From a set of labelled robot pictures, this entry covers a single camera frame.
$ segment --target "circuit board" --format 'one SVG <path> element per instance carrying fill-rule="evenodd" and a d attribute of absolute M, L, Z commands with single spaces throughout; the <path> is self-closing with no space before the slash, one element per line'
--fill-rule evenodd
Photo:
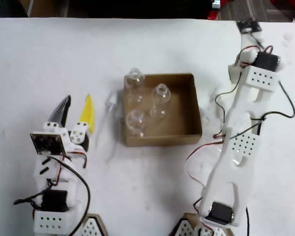
<path fill-rule="evenodd" d="M 59 134 L 30 134 L 37 154 L 44 152 L 50 155 L 63 155 L 65 153 Z"/>
<path fill-rule="evenodd" d="M 236 25 L 241 34 L 256 33 L 262 31 L 258 21 L 254 19 L 236 21 Z"/>

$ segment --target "white table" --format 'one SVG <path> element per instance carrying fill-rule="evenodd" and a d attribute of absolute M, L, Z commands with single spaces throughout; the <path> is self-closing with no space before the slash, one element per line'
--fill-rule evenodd
<path fill-rule="evenodd" d="M 295 104 L 295 24 L 261 26 L 265 45 L 274 45 L 274 53 L 286 62 L 280 75 Z M 214 88 L 229 83 L 227 66 L 239 50 L 234 22 L 0 19 L 0 235 L 32 235 L 31 207 L 12 205 L 37 191 L 29 133 L 41 130 L 67 94 L 73 99 L 67 127 L 78 120 L 90 93 L 96 131 L 108 93 L 122 88 L 132 67 L 144 73 L 191 72 L 205 109 Z M 280 90 L 269 109 L 291 112 Z M 184 212 L 193 212 L 191 204 L 201 192 L 183 172 L 184 160 L 196 146 L 118 144 L 116 156 L 107 162 L 112 138 L 109 131 L 103 133 L 99 149 L 91 141 L 89 151 L 89 211 L 101 215 L 111 236 L 168 235 Z M 248 206 L 251 235 L 295 235 L 295 118 L 269 117 L 262 136 Z M 200 177 L 202 159 L 210 160 L 210 153 L 214 150 L 196 154 L 189 170 Z M 234 232 L 245 235 L 245 216 Z"/>

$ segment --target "glass bottle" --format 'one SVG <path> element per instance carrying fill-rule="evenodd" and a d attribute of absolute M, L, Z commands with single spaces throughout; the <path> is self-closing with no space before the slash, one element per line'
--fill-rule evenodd
<path fill-rule="evenodd" d="M 159 84 L 152 92 L 152 108 L 150 116 L 153 118 L 163 118 L 166 114 L 166 108 L 171 99 L 171 92 L 165 84 Z"/>
<path fill-rule="evenodd" d="M 130 111 L 126 117 L 126 126 L 133 136 L 143 137 L 146 127 L 144 113 L 138 109 Z"/>
<path fill-rule="evenodd" d="M 140 103 L 142 101 L 144 80 L 144 74 L 137 68 L 131 69 L 125 76 L 125 85 L 128 90 L 128 102 Z"/>

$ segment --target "open cardboard box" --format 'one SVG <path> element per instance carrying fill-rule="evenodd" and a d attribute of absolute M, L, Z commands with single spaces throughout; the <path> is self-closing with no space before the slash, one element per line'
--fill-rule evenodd
<path fill-rule="evenodd" d="M 152 107 L 152 90 L 158 84 L 166 84 L 171 91 L 171 100 L 162 120 L 149 116 Z M 131 104 L 127 100 L 129 91 L 124 90 L 124 115 L 133 109 L 144 111 L 147 119 L 145 135 L 132 136 L 124 125 L 125 144 L 135 146 L 172 146 L 195 144 L 202 135 L 201 118 L 192 74 L 146 75 L 143 101 Z"/>

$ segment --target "cable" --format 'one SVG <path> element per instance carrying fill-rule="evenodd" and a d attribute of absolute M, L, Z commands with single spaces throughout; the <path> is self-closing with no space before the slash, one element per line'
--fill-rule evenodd
<path fill-rule="evenodd" d="M 258 123 L 256 123 L 256 124 L 250 126 L 248 129 L 245 129 L 245 130 L 242 131 L 241 133 L 238 133 L 238 134 L 236 134 L 236 135 L 230 137 L 230 139 L 236 138 L 237 136 L 242 135 L 243 133 L 246 133 L 248 130 L 253 129 L 253 128 L 256 127 L 257 125 L 260 125 L 262 122 L 263 122 L 263 120 L 261 120 L 260 122 L 258 122 Z"/>
<path fill-rule="evenodd" d="M 80 222 L 77 224 L 77 226 L 73 229 L 73 231 L 69 234 L 69 236 L 73 236 L 77 230 L 79 229 L 79 227 L 82 225 L 82 223 L 84 222 L 86 216 L 87 216 L 87 213 L 88 213 L 88 210 L 89 210 L 89 204 L 90 204 L 90 189 L 89 189 L 89 185 L 88 183 L 83 179 L 83 177 L 77 173 L 74 169 L 72 169 L 70 166 L 68 166 L 67 164 L 63 163 L 62 161 L 52 157 L 52 156 L 47 156 L 49 159 L 53 159 L 55 161 L 57 161 L 59 164 L 61 164 L 63 167 L 67 168 L 69 171 L 71 171 L 73 174 L 75 174 L 81 181 L 82 183 L 85 185 L 86 189 L 87 189 L 87 192 L 88 192 L 88 202 L 87 202 L 87 206 L 85 208 L 85 211 L 84 211 L 84 214 L 80 220 Z"/>
<path fill-rule="evenodd" d="M 238 79 L 238 81 L 237 81 L 235 87 L 234 87 L 231 91 L 220 93 L 220 94 L 218 94 L 218 95 L 215 97 L 215 99 L 214 99 L 215 103 L 216 103 L 220 108 L 222 108 L 222 110 L 223 110 L 223 123 L 225 123 L 225 109 L 224 109 L 224 107 L 222 107 L 222 106 L 217 102 L 217 98 L 218 98 L 219 96 L 221 96 L 221 95 L 225 95 L 225 94 L 229 94 L 229 93 L 234 92 L 235 89 L 238 87 L 238 84 L 239 84 L 239 81 L 240 81 L 240 78 L 241 78 L 241 74 L 242 74 L 242 72 L 240 72 L 240 74 L 239 74 L 239 79 Z"/>
<path fill-rule="evenodd" d="M 196 182 L 198 182 L 199 184 L 201 184 L 201 185 L 203 186 L 203 188 L 205 188 L 205 185 L 204 185 L 200 180 L 198 180 L 198 179 L 192 177 L 192 176 L 186 171 L 186 163 L 187 163 L 187 161 L 189 160 L 189 158 L 190 158 L 190 157 L 191 157 L 196 151 L 198 151 L 199 149 L 201 149 L 202 147 L 210 146 L 210 145 L 215 145 L 215 144 L 222 144 L 222 143 L 224 143 L 224 141 L 219 141 L 219 142 L 214 142 L 214 143 L 203 144 L 203 145 L 197 147 L 195 150 L 193 150 L 193 152 L 190 153 L 189 156 L 187 157 L 187 159 L 185 160 L 184 167 L 183 167 L 185 173 L 186 173 L 191 179 L 193 179 L 194 181 L 196 181 Z"/>
<path fill-rule="evenodd" d="M 34 208 L 34 209 L 39 209 L 40 207 L 36 204 L 36 202 L 33 200 L 34 198 L 40 196 L 40 195 L 43 195 L 45 192 L 49 191 L 51 189 L 51 182 L 50 182 L 50 179 L 47 180 L 48 181 L 48 187 L 46 189 L 44 189 L 43 191 L 39 192 L 39 193 L 36 193 L 28 198 L 25 198 L 25 199 L 17 199 L 13 202 L 13 205 L 18 205 L 18 204 L 22 204 L 22 203 L 30 203 L 31 206 Z"/>
<path fill-rule="evenodd" d="M 286 117 L 286 118 L 294 118 L 294 117 L 295 117 L 295 106 L 294 106 L 294 104 L 293 104 L 293 102 L 292 102 L 290 96 L 288 95 L 288 93 L 287 93 L 286 90 L 284 89 L 284 87 L 283 87 L 281 81 L 279 81 L 279 85 L 280 85 L 282 91 L 284 92 L 284 94 L 286 95 L 287 99 L 288 99 L 289 102 L 290 102 L 290 105 L 291 105 L 292 110 L 293 110 L 293 114 L 292 114 L 292 115 L 287 115 L 287 114 L 285 114 L 285 113 L 278 112 L 278 111 L 270 111 L 270 112 L 266 112 L 266 113 L 264 113 L 264 114 L 262 115 L 261 118 L 259 118 L 259 119 L 258 119 L 258 118 L 252 118 L 252 120 L 261 120 L 261 121 L 264 121 L 264 120 L 266 119 L 266 117 L 267 117 L 268 115 L 271 115 L 271 114 L 278 114 L 278 115 L 284 116 L 284 117 Z M 261 132 L 261 123 L 260 123 L 259 126 L 258 126 L 257 134 L 260 135 L 260 132 Z"/>
<path fill-rule="evenodd" d="M 250 223 L 249 223 L 249 213 L 248 213 L 248 207 L 246 207 L 246 216 L 247 216 L 247 236 L 249 236 L 250 231 Z"/>
<path fill-rule="evenodd" d="M 250 45 L 250 46 L 247 46 L 247 47 L 244 47 L 243 49 L 240 50 L 240 52 L 238 53 L 237 57 L 236 57 L 236 60 L 235 60 L 235 63 L 233 64 L 233 66 L 237 66 L 238 62 L 239 62 L 239 59 L 240 59 L 240 55 L 241 53 L 246 50 L 246 49 L 249 49 L 249 48 L 258 48 L 259 51 L 261 50 L 258 46 L 256 45 Z"/>
<path fill-rule="evenodd" d="M 68 153 L 71 154 L 81 154 L 84 156 L 84 165 L 83 165 L 83 169 L 85 169 L 87 167 L 87 163 L 88 163 L 88 156 L 85 154 L 85 152 L 83 151 L 70 151 Z"/>
<path fill-rule="evenodd" d="M 214 236 L 214 230 L 213 230 L 211 227 L 209 227 L 208 225 L 206 225 L 205 223 L 203 223 L 202 221 L 201 221 L 201 223 L 202 223 L 205 227 L 207 227 L 209 230 L 211 230 L 211 231 L 212 231 L 211 236 Z"/>
<path fill-rule="evenodd" d="M 272 54 L 272 51 L 273 51 L 273 45 L 267 46 L 267 47 L 265 48 L 264 52 L 267 53 L 267 50 L 268 50 L 269 48 L 271 48 L 271 51 L 268 52 L 268 53 Z"/>
<path fill-rule="evenodd" d="M 256 41 L 256 43 L 259 45 L 259 47 L 262 48 L 262 50 L 264 50 L 264 46 L 262 45 L 262 43 L 259 41 L 259 39 L 257 39 L 253 34 L 252 32 L 249 32 L 250 36 Z"/>
<path fill-rule="evenodd" d="M 198 213 L 198 215 L 199 215 L 199 211 L 198 211 L 198 209 L 196 208 L 196 204 L 197 204 L 199 201 L 201 201 L 201 199 L 202 199 L 202 197 L 200 197 L 197 201 L 194 202 L 194 204 L 192 204 L 193 208 L 196 210 L 196 212 Z"/>

